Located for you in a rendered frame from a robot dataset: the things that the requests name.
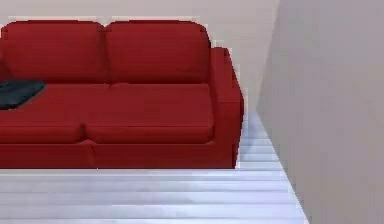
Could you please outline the dark blue-black cushion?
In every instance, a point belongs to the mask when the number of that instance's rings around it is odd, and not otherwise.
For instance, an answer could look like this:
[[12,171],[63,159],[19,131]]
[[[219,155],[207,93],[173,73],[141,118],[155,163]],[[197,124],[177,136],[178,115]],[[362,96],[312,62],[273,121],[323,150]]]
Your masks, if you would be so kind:
[[0,82],[0,110],[15,109],[44,90],[46,84],[37,80]]

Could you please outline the red sofa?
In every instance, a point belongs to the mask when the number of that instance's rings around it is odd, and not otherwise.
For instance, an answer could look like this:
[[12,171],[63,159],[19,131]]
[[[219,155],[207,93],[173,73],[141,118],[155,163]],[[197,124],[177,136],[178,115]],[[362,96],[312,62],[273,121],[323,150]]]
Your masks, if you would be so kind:
[[28,20],[0,33],[1,168],[232,168],[244,99],[229,51],[192,21]]

